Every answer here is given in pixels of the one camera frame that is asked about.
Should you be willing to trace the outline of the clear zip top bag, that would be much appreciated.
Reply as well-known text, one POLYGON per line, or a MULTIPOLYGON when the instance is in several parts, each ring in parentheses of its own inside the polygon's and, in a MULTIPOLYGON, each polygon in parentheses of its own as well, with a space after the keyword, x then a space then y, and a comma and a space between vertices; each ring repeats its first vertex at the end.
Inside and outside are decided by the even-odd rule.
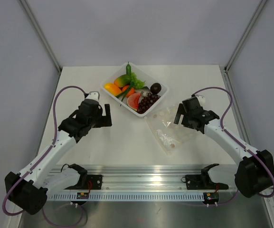
POLYGON ((172 105, 145 116, 151 132, 168 156, 198 134, 195 130, 174 123, 178 107, 178 104, 172 105))

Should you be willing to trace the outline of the green orange mango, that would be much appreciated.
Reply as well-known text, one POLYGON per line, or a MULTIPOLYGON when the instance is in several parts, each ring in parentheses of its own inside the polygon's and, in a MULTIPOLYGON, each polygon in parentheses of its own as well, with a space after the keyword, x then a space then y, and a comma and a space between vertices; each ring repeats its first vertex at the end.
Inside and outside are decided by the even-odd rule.
POLYGON ((114 84, 119 88, 123 88, 124 86, 129 85, 131 80, 132 80, 132 77, 130 75, 124 74, 117 77, 114 80, 114 84))

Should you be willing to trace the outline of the green scallion bunch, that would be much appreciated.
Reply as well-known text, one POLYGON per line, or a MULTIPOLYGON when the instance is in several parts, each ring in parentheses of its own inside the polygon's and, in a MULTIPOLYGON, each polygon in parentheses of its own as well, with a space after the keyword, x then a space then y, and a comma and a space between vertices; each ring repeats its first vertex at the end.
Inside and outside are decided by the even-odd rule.
POLYGON ((126 95, 130 92, 130 90, 134 87, 135 83, 133 81, 130 82, 129 86, 123 91, 121 92, 119 95, 116 96, 116 98, 122 98, 121 101, 124 100, 124 98, 126 97, 126 95))

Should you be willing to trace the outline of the green chili pepper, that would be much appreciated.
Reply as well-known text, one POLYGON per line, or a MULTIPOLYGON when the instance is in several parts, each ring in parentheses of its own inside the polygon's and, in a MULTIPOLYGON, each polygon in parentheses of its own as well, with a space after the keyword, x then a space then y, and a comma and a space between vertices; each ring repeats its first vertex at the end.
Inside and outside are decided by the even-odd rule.
POLYGON ((132 68, 131 68, 131 65, 130 65, 130 63, 129 62, 127 62, 127 65, 126 65, 126 74, 127 75, 131 75, 131 73, 132 73, 132 68))

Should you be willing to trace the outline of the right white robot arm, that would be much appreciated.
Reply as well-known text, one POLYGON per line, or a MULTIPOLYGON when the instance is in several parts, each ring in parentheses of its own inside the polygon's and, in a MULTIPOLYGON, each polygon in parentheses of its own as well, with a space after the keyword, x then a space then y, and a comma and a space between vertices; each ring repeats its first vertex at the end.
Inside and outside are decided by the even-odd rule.
POLYGON ((269 187, 274 189, 274 161, 272 154, 259 151, 228 131, 219 116, 205 110, 197 97, 182 101, 174 119, 175 124, 201 132, 214 140, 235 162, 237 168, 222 168, 212 164, 203 168, 201 185, 212 188, 215 184, 236 187, 250 198, 269 187))

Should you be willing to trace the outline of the yellow orange mango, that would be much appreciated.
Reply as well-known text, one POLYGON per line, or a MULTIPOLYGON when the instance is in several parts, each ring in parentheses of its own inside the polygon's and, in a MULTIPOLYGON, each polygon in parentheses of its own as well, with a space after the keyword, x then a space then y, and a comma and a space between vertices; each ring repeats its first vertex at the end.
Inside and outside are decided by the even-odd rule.
POLYGON ((122 92, 121 89, 113 83, 106 83, 104 89, 114 96, 118 96, 122 92))

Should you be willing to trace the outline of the orange tangerine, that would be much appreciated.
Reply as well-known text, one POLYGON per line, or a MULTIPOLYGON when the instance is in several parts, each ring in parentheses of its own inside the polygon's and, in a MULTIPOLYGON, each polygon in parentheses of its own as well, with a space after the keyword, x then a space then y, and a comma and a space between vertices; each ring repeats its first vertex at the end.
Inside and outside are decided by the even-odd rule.
MULTIPOLYGON (((124 86, 123 88, 122 88, 122 92, 125 92, 126 91, 126 89, 128 89, 129 88, 129 85, 126 85, 126 86, 124 86)), ((134 87, 132 87, 131 89, 130 89, 130 91, 126 94, 126 96, 125 97, 129 97, 129 96, 131 96, 132 94, 134 94, 135 93, 135 90, 134 90, 134 87)))

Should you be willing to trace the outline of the white plastic basket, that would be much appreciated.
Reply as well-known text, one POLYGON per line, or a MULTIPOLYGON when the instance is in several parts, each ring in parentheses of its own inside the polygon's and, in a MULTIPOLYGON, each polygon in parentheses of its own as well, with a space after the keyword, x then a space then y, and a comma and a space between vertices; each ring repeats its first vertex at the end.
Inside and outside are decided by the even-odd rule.
POLYGON ((169 91, 165 84, 131 62, 123 64, 104 80, 101 88, 138 117, 144 117, 152 111, 169 91))

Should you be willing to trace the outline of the green grape bunch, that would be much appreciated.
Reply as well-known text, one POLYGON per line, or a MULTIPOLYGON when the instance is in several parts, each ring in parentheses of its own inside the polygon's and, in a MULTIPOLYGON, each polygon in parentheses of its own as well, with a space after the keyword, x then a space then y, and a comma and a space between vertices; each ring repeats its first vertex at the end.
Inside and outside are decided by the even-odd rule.
POLYGON ((131 80, 134 83, 134 89, 142 89, 145 86, 145 81, 141 81, 137 78, 137 75, 134 72, 131 72, 131 80))

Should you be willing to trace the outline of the left small circuit board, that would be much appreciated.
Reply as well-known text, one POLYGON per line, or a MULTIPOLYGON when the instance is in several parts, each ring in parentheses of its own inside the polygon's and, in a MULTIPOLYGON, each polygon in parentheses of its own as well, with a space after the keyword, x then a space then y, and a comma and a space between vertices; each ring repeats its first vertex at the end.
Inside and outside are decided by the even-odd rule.
POLYGON ((76 198, 77 199, 87 200, 87 199, 89 199, 89 193, 87 193, 87 192, 78 192, 76 198))

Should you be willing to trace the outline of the small circuit board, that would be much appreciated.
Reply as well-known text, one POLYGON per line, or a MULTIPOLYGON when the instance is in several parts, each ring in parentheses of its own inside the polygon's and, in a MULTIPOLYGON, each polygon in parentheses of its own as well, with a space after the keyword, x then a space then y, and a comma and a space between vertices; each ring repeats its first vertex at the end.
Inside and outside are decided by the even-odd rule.
POLYGON ((219 193, 218 192, 208 192, 203 193, 204 203, 205 204, 214 204, 219 201, 219 193))
POLYGON ((78 192, 76 198, 77 199, 87 200, 87 199, 89 199, 89 193, 87 193, 87 192, 78 192))

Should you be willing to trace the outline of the right small circuit board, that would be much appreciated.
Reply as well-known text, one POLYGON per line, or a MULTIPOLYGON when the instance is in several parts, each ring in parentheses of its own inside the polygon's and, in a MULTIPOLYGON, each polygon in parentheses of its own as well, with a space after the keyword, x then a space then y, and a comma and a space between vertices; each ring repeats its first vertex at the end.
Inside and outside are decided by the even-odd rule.
POLYGON ((214 204, 219 201, 219 193, 218 192, 208 192, 203 193, 204 203, 205 204, 214 204))

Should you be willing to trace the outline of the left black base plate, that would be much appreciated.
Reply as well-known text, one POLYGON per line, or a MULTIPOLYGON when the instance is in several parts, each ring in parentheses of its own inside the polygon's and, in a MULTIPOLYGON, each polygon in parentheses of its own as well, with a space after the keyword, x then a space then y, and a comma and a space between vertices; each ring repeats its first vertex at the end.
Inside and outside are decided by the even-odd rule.
POLYGON ((103 175, 87 175, 86 188, 90 190, 101 190, 103 182, 103 175))

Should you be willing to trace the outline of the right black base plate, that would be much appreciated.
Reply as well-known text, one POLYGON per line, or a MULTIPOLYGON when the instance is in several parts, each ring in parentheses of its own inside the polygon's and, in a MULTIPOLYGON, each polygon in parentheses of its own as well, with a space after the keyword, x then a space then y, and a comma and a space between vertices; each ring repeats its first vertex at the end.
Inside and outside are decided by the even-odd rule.
POLYGON ((186 184, 187 190, 228 190, 229 186, 223 183, 213 182, 208 175, 188 174, 181 178, 186 184))

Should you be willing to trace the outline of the right aluminium frame post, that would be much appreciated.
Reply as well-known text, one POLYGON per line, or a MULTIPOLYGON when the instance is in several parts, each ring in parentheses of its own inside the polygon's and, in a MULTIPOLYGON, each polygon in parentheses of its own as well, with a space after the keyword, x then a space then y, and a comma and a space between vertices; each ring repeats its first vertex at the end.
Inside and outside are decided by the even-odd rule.
POLYGON ((235 60, 238 58, 239 53, 242 51, 244 44, 246 43, 249 35, 251 34, 253 28, 255 27, 257 21, 259 20, 259 17, 261 16, 268 0, 260 0, 255 11, 252 14, 252 17, 250 18, 244 32, 242 33, 242 36, 240 37, 236 47, 234 48, 234 51, 232 52, 230 59, 228 60, 227 64, 224 67, 225 72, 228 74, 232 65, 234 64, 235 60))

